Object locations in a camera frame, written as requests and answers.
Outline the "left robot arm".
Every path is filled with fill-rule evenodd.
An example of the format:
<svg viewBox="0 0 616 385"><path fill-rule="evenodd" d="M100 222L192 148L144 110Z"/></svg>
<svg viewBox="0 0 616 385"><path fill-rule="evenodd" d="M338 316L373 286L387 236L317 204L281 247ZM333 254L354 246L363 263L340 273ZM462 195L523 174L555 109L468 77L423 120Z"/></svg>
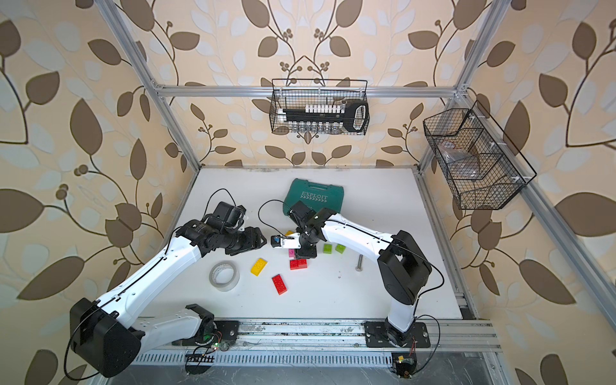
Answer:
<svg viewBox="0 0 616 385"><path fill-rule="evenodd" d="M190 338L218 342L213 313L197 304L165 317L140 317L163 289L208 253L223 250L235 256L265 246L261 229L245 226L244 216L243 206L219 203L213 213L175 229L168 245L124 282L95 301L80 299L70 310L66 351L111 378L139 354L168 343Z"/></svg>

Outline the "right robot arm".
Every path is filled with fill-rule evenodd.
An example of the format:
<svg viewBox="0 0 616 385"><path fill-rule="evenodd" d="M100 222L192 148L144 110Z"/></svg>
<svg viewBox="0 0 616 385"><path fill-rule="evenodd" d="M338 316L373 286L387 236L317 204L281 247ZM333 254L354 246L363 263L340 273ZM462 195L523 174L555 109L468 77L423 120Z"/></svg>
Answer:
<svg viewBox="0 0 616 385"><path fill-rule="evenodd" d="M408 232L381 233L368 229L328 208L318 212L299 201L288 212L296 232L272 241L272 245L290 249L299 259L317 257L319 242L333 242L377 264L383 286L392 298L386 317L391 336L406 337L415 323L415 308L420 291L428 283L433 266Z"/></svg>

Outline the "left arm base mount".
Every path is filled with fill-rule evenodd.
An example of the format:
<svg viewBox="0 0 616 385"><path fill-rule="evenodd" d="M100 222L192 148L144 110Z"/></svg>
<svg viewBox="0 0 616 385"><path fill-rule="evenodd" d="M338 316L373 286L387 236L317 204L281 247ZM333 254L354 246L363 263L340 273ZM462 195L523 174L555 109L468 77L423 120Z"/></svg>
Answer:
<svg viewBox="0 0 616 385"><path fill-rule="evenodd" d="M239 326L240 322L237 320L214 320L201 326L194 337L174 341L172 345L203 346L227 351L237 341Z"/></svg>

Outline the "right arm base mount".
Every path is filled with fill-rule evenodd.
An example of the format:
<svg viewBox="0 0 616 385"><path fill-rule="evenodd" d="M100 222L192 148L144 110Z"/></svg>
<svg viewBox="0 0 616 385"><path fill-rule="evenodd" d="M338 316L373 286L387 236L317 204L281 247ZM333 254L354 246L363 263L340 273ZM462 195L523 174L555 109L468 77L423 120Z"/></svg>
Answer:
<svg viewBox="0 0 616 385"><path fill-rule="evenodd" d="M369 348L429 348L431 341L424 322L415 321L410 328L399 331L385 321L363 323L366 345Z"/></svg>

